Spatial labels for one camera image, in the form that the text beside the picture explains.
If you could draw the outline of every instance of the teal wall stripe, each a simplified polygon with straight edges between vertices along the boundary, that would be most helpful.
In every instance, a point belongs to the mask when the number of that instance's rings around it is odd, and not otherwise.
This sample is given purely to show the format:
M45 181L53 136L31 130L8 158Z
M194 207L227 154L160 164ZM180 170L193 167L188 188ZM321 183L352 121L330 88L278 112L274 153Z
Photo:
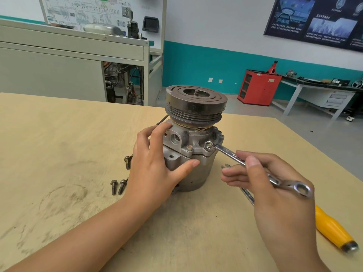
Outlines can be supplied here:
M39 25L46 25L46 22L42 22L42 21L35 21L35 20L29 20L29 19L23 19L23 18L17 18L17 17L10 17L10 16L4 16L4 15L0 15L0 19L18 21L18 22L25 22L25 23L32 23L32 24L39 24Z
M247 69L267 71L274 60L278 60L277 72L280 74L292 69L298 76L307 78L340 78L351 81L360 79L363 74L345 68L165 41L163 86L187 84L225 94L238 94ZM208 82L210 77L213 78L212 83ZM281 83L274 98L290 100L294 90L295 88Z

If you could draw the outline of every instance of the fingernail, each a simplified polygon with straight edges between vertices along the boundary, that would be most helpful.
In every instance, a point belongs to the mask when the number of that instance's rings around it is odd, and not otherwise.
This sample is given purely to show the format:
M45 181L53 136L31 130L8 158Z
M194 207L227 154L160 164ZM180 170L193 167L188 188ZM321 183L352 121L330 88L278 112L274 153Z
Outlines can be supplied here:
M247 169L249 167L252 167L252 166L255 166L255 165L260 165L261 162L256 158L254 157L253 155L249 155L246 159L246 167Z
M199 165L200 161L199 160L196 160L193 162L193 167L197 167Z

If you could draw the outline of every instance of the wooden workbench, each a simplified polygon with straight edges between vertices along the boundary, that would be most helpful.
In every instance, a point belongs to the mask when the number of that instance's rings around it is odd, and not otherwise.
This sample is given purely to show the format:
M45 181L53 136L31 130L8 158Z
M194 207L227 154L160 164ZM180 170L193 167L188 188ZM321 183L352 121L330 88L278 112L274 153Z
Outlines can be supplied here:
M120 199L112 179L162 108L0 93L0 271ZM316 187L316 203L363 246L363 183L277 119L224 114L231 149L276 153ZM206 184L178 193L147 221L103 271L276 271L243 193L220 181L217 154ZM318 234L333 271L359 271Z

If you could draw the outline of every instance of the wiring diagram board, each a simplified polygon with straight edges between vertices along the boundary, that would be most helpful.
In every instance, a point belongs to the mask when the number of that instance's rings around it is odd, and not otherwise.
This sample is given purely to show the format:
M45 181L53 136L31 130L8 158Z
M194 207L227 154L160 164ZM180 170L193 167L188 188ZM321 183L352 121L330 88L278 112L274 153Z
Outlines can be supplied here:
M127 36L128 0L41 0L48 23L72 26L83 30L89 23L119 27Z

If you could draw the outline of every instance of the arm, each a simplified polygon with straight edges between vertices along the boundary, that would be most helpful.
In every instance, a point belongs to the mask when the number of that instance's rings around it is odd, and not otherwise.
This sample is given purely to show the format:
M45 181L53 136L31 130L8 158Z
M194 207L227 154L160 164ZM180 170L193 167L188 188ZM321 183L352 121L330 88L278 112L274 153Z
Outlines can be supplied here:
M163 123L138 133L125 196L14 265L16 271L99 271L152 213L175 185L199 164L189 160L175 171L165 166Z
M314 197L302 198L276 189L265 168L281 180L313 184L276 155L237 151L246 160L222 170L222 181L250 190L255 197L254 216L261 237L281 272L329 272L316 246Z

